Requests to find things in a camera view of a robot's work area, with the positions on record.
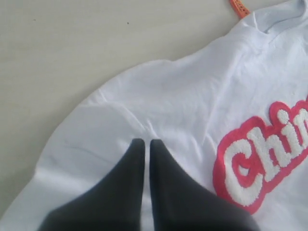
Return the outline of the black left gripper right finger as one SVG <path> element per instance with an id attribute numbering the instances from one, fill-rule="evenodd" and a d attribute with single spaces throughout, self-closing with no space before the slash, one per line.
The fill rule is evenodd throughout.
<path id="1" fill-rule="evenodd" d="M 150 191 L 156 231 L 257 231 L 245 210 L 202 187 L 161 140 L 150 143 Z"/>

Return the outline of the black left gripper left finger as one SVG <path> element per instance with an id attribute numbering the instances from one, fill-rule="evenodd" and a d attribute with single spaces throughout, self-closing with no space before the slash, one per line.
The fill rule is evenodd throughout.
<path id="1" fill-rule="evenodd" d="M 133 139 L 115 167 L 93 188 L 51 211 L 41 231 L 139 231 L 145 143 Z"/>

